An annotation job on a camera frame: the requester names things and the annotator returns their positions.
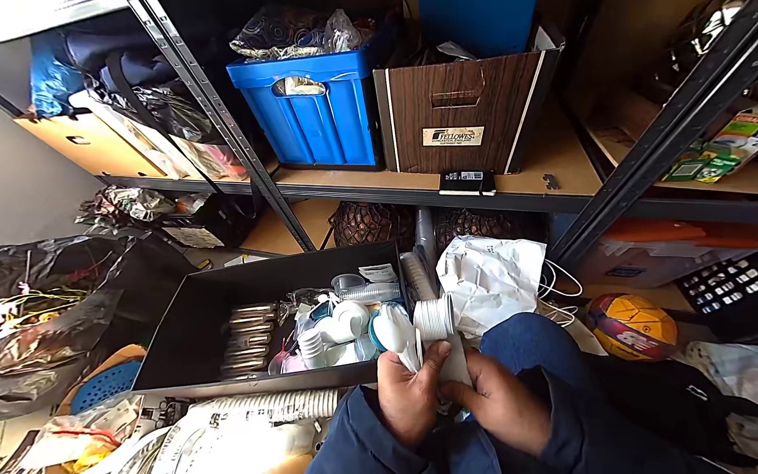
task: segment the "hand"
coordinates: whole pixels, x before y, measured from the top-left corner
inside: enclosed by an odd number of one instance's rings
[[[435,426],[437,381],[452,346],[438,341],[423,355],[423,368],[411,373],[391,351],[379,356],[379,406],[385,425],[403,445],[416,448]]]
[[[552,434],[548,408],[502,364],[478,351],[467,351],[467,369],[475,390],[450,381],[440,393],[465,406],[503,443],[540,456]]]

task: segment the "wrapping paper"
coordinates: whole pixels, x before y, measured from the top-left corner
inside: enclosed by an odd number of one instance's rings
[[[545,254],[540,242],[456,237],[436,267],[456,328],[480,337],[516,313],[534,312]]]

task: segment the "blue jeans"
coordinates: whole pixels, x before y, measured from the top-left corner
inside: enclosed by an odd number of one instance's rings
[[[537,365],[574,389],[601,393],[578,344],[566,330],[535,313],[518,313],[484,333],[481,353],[499,360],[511,373]]]

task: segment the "blue plastic bag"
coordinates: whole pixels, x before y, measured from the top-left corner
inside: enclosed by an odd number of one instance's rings
[[[31,102],[40,118],[72,113],[69,96],[83,90],[83,77],[72,66],[59,31],[31,37]]]

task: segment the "fellowes label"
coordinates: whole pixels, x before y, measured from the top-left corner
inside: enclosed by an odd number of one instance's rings
[[[482,144],[483,126],[424,128],[424,147],[466,147]]]

